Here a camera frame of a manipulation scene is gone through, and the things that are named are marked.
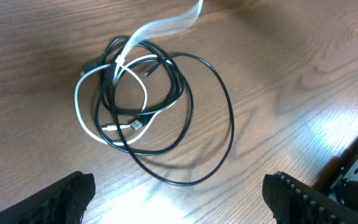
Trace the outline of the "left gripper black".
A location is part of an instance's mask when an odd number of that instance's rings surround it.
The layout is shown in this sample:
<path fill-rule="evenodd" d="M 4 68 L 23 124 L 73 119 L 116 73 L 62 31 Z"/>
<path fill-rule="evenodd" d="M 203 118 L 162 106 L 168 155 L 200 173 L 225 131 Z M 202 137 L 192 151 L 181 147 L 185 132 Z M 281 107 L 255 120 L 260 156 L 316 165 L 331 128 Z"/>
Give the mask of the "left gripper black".
<path fill-rule="evenodd" d="M 333 200 L 284 172 L 266 174 L 262 184 L 277 223 L 358 224 L 358 137 L 342 155 L 329 193 Z"/>

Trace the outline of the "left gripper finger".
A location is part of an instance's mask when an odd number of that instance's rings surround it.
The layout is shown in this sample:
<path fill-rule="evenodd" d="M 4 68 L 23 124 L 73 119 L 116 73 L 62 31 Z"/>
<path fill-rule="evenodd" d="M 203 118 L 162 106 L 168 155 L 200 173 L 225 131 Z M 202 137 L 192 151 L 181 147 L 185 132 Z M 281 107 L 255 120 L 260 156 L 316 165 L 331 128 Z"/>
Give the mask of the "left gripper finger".
<path fill-rule="evenodd" d="M 92 173 L 76 171 L 0 212 L 0 223 L 81 223 L 96 193 Z"/>

